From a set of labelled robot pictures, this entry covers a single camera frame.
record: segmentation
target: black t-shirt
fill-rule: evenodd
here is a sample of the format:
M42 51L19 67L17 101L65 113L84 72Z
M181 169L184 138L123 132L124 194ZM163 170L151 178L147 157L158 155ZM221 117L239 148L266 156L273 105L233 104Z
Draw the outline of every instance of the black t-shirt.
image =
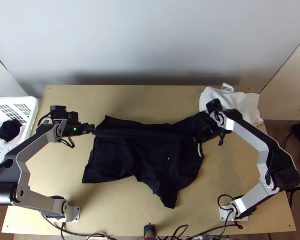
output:
M93 134L94 146L83 183L135 176L174 208L178 191L197 177L207 124L200 112L175 124L142 124L106 116Z

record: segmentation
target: wooden floor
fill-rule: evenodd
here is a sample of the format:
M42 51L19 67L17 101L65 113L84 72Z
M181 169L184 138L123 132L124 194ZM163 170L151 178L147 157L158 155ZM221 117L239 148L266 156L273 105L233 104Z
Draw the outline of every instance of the wooden floor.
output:
M291 125L288 124L273 124L266 123L266 129L268 134L281 143L284 138L290 133ZM295 165L300 173L300 142L291 136L286 150L292 155ZM300 240L300 191L295 192L293 195L292 214L296 224L297 231L295 232L283 232L283 233L271 233L272 240ZM230 236L233 239L238 240L268 240L270 239L268 234L245 234ZM39 236L39 235L23 235L15 234L14 240L59 240L60 236ZM67 240L83 239L81 237L66 237ZM118 240L136 240L137 238L118 238Z

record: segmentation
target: white laundry basket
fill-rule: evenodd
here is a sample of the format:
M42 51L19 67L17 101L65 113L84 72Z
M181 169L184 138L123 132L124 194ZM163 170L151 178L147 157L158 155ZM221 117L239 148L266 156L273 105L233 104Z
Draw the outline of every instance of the white laundry basket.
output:
M0 98L0 127L7 120L17 119L25 125L20 142L31 133L38 112L38 100L35 97Z

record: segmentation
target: white wall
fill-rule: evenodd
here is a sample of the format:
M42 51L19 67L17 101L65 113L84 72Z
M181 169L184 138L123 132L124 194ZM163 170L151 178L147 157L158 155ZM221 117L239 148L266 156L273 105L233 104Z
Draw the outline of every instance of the white wall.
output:
M0 97L27 96L16 80L0 63Z
M257 91L299 42L300 0L0 1L0 58L38 95L135 73Z
M300 46L260 93L262 118L300 120Z

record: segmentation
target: wooden table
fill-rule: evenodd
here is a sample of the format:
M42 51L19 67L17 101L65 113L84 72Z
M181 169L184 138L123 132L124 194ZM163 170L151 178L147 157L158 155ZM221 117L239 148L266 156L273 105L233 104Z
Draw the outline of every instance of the wooden table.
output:
M64 105L68 111L79 112L81 122L96 125L105 115L145 124L174 123L198 112L199 97L205 87L47 86L38 117L49 112L50 105ZM251 91L248 88L236 90ZM266 131L264 124L259 128ZM258 182L257 151L231 133L225 137L223 146L218 146L218 138L203 144L205 158L198 177L179 192L176 208L169 209L146 184L137 182L133 176L113 182L82 184L93 139L92 134L74 137L74 149L50 143L27 162L33 191L46 196L63 196L71 205L81 206L79 222L66 224L66 229L73 232L142 236L143 226L151 222L156 225L159 236L171 236L182 224L189 224L186 235L197 234L224 224L219 220L219 195L245 194ZM281 192L262 203L242 225L242 230L229 227L225 234L295 231L286 193ZM40 213L14 206L8 207L2 231L60 234Z

